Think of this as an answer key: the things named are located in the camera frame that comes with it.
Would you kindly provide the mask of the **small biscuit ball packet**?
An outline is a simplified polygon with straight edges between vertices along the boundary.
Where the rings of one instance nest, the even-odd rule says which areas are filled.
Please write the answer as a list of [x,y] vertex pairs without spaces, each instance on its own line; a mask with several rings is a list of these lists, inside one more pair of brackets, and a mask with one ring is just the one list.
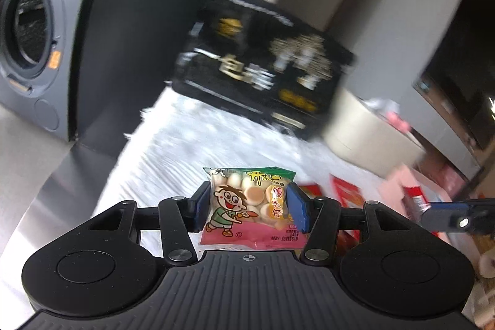
[[207,168],[210,210],[200,248],[300,250],[306,236],[288,207],[295,173],[284,168]]

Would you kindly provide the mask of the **red snack packet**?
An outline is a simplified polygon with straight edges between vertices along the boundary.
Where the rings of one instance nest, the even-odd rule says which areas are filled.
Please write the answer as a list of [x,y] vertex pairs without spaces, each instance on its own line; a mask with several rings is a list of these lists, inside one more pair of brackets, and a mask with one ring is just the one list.
[[336,202],[325,202],[326,196],[321,185],[315,182],[298,185],[295,196],[287,195],[290,214],[295,225],[305,234],[313,229],[331,230],[337,234],[345,208],[360,209],[364,205],[361,189],[337,176],[330,175],[330,187],[336,195]]

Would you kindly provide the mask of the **dark red pickle packet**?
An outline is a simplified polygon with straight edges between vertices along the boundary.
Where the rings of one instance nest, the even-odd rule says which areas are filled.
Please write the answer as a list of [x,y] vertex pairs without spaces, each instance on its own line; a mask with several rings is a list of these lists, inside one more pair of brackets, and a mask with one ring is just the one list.
[[403,207],[410,219],[419,220],[421,215],[430,208],[421,187],[403,187]]

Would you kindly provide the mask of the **pink open box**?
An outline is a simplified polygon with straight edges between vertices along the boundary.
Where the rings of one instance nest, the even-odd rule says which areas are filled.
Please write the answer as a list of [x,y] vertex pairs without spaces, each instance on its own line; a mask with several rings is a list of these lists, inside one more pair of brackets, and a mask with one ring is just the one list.
[[402,165],[391,174],[378,187],[383,203],[395,210],[405,218],[420,225],[420,213],[412,205],[409,198],[409,190],[420,190],[423,204],[432,202],[450,203],[451,198],[438,184],[428,179],[418,171]]

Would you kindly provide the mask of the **white knitted cloth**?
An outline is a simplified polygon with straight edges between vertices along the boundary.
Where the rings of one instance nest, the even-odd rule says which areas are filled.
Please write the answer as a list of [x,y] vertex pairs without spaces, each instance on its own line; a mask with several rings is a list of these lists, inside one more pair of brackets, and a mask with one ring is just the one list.
[[207,168],[277,167],[295,173],[293,183],[315,182],[324,192],[330,175],[375,192],[375,175],[344,162],[322,142],[305,142],[274,129],[165,90],[145,110],[103,190],[97,213],[131,208],[138,245],[164,257],[159,203],[191,197]]

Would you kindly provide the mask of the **beige tissue box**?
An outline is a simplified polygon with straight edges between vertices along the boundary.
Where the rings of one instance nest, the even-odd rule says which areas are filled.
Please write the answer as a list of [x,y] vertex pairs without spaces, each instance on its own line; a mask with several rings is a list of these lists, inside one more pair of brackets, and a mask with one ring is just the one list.
[[411,133],[403,133],[348,90],[339,90],[322,138],[339,158],[385,178],[411,166],[425,153]]

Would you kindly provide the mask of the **black plum snack bag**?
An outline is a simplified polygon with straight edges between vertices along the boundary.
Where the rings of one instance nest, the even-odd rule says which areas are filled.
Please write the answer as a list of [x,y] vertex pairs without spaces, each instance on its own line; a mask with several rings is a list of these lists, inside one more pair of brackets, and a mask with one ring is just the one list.
[[205,0],[175,63],[174,91],[253,122],[315,136],[351,51],[264,0]]

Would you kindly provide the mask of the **grey speaker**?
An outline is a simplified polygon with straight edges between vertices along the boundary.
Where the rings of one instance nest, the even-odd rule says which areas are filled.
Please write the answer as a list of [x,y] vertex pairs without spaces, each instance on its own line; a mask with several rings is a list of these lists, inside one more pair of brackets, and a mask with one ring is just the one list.
[[84,0],[1,0],[1,103],[68,141]]

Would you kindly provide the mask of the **wall television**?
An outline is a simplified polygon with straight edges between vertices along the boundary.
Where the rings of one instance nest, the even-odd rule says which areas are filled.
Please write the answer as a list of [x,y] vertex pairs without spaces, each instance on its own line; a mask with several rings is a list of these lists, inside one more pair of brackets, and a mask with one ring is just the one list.
[[494,0],[461,0],[415,88],[474,153],[494,140]]

